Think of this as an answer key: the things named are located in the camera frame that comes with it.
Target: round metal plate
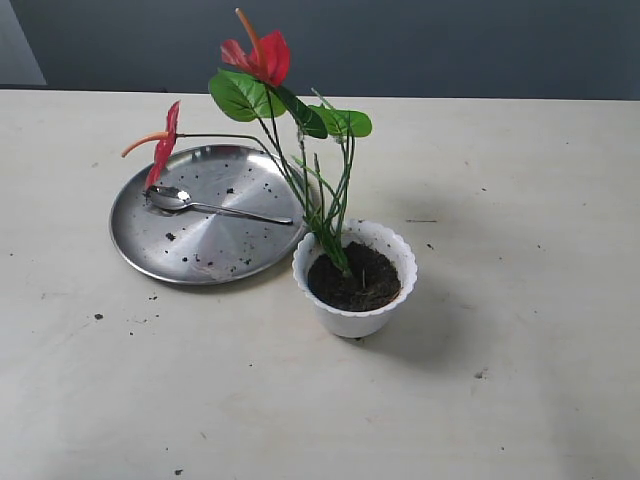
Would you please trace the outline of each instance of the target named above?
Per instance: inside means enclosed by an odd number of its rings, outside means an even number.
[[[282,259],[307,229],[303,209],[267,154],[238,145],[175,153],[159,184],[194,201],[291,217],[277,225],[190,208],[165,212],[147,201],[151,165],[118,194],[111,210],[113,242],[134,268],[158,280],[212,285],[248,277]]]

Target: artificial anthurium plant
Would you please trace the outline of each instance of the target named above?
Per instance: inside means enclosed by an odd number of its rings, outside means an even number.
[[[249,135],[177,133],[179,102],[176,102],[169,109],[166,130],[142,138],[127,148],[122,156],[143,143],[158,142],[154,165],[145,184],[145,188],[149,188],[159,180],[178,138],[236,137],[258,142],[303,206],[304,221],[333,265],[342,276],[351,277],[353,274],[341,244],[342,228],[356,138],[371,133],[371,120],[362,112],[334,108],[315,89],[311,90],[318,104],[302,102],[283,85],[289,72],[291,53],[282,33],[276,30],[260,38],[242,10],[236,9],[236,14],[249,35],[253,50],[247,54],[238,41],[225,41],[221,45],[222,61],[240,72],[219,69],[209,81],[209,92],[218,107],[232,120],[257,120],[275,152],[270,153],[262,141]],[[297,127],[299,154],[290,157],[283,152],[278,133],[277,118],[285,113],[293,117]],[[318,155],[307,151],[305,140],[308,137],[328,139],[340,149],[342,174],[337,185],[332,186],[323,177]]]

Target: white flower pot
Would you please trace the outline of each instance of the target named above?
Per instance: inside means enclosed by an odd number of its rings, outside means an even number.
[[[293,277],[309,298],[316,310],[320,323],[327,330],[340,337],[360,338],[380,330],[390,319],[394,309],[404,302],[413,290],[417,280],[418,266],[411,247],[393,230],[366,220],[345,220],[342,246],[351,242],[364,244],[386,256],[398,271],[400,292],[384,307],[367,312],[349,312],[331,307],[319,300],[310,290],[307,282],[309,269],[324,253],[313,233],[308,233],[298,243],[293,254]]]

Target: spoon handle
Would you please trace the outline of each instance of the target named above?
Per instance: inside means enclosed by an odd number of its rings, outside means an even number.
[[[288,217],[273,217],[271,215],[261,215],[259,213],[247,212],[245,210],[238,210],[236,208],[231,208],[231,207],[223,207],[221,205],[209,205],[207,203],[200,203],[200,202],[191,202],[191,205],[194,207],[205,207],[205,208],[210,208],[212,210],[220,210],[222,212],[234,213],[236,215],[240,215],[246,218],[253,218],[256,220],[262,220],[264,222],[278,223],[280,225],[291,225],[293,223],[293,219]]]

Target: green leaf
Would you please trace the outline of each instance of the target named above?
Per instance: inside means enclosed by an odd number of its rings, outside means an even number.
[[[282,115],[286,109],[282,102],[264,84],[246,73],[219,70],[209,80],[209,93],[220,110],[238,122],[250,122],[256,118],[271,118],[269,99],[273,114]]]
[[[320,115],[327,126],[329,135],[333,137],[346,137],[349,126],[351,126],[351,134],[354,137],[366,137],[373,130],[371,119],[366,113],[355,110],[332,110],[323,105],[319,107],[309,105],[309,108]]]
[[[322,118],[316,112],[302,103],[293,92],[282,85],[275,88],[274,92],[280,98],[284,106],[289,110],[296,123],[302,128],[305,135],[314,138],[327,138],[327,127]]]

